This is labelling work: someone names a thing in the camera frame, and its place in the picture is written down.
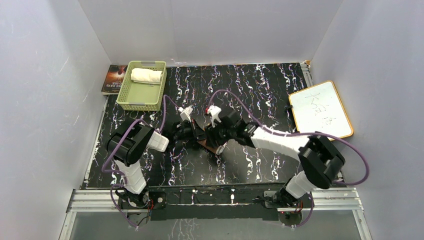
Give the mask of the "brown and yellow cloth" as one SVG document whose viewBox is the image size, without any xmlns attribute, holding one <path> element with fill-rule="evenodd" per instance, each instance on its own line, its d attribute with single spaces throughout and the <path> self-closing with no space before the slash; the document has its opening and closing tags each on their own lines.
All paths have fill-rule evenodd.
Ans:
<svg viewBox="0 0 424 240">
<path fill-rule="evenodd" d="M 206 138 L 197 141 L 197 143 L 199 143 L 211 153 L 214 153 L 215 155 L 221 155 L 228 144 L 228 139 L 220 134 L 220 129 L 218 127 L 212 127 L 211 124 L 208 124 L 204 128 L 204 132 Z"/>
</svg>

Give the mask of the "light green plastic basket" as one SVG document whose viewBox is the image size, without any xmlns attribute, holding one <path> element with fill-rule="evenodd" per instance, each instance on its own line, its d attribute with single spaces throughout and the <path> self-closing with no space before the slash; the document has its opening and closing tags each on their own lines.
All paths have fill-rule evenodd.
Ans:
<svg viewBox="0 0 424 240">
<path fill-rule="evenodd" d="M 159 111 L 167 78 L 166 66 L 165 61 L 130 61 L 116 103 L 125 111 Z M 135 69 L 159 71 L 159 82 L 133 81 L 132 73 Z"/>
</svg>

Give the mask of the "white terry towel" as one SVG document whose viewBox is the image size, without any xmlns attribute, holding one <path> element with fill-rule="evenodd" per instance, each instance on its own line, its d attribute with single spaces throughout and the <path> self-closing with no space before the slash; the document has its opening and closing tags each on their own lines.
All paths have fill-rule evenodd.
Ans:
<svg viewBox="0 0 424 240">
<path fill-rule="evenodd" d="M 130 79 L 136 83 L 158 85 L 161 83 L 163 71 L 146 68 L 134 68 Z"/>
</svg>

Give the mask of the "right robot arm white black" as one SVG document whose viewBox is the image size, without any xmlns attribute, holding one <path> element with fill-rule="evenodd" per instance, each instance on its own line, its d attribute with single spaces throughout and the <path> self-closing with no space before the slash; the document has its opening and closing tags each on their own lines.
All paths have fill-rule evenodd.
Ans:
<svg viewBox="0 0 424 240">
<path fill-rule="evenodd" d="M 272 131 L 256 122 L 246 122 L 234 110 L 223 112 L 217 106 L 205 111 L 210 124 L 205 128 L 205 146 L 221 154 L 229 140 L 242 146 L 266 149 L 300 162 L 302 171 L 292 177 L 273 198 L 295 207 L 302 196 L 313 189 L 328 189 L 346 160 L 333 143 L 322 135 L 290 136 L 288 132 Z"/>
</svg>

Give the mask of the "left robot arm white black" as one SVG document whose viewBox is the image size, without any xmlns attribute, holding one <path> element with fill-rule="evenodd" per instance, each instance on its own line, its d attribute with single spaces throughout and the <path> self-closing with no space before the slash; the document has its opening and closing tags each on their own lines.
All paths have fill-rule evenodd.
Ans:
<svg viewBox="0 0 424 240">
<path fill-rule="evenodd" d="M 106 148 L 123 173 L 123 187 L 131 193 L 130 202 L 137 208 L 144 208 L 150 200 L 149 194 L 144 191 L 147 182 L 140 165 L 145 150 L 163 153 L 178 141 L 197 143 L 206 138 L 205 131 L 194 119 L 174 122 L 161 133 L 151 126 L 140 124 L 139 120 L 126 120 L 109 136 Z"/>
</svg>

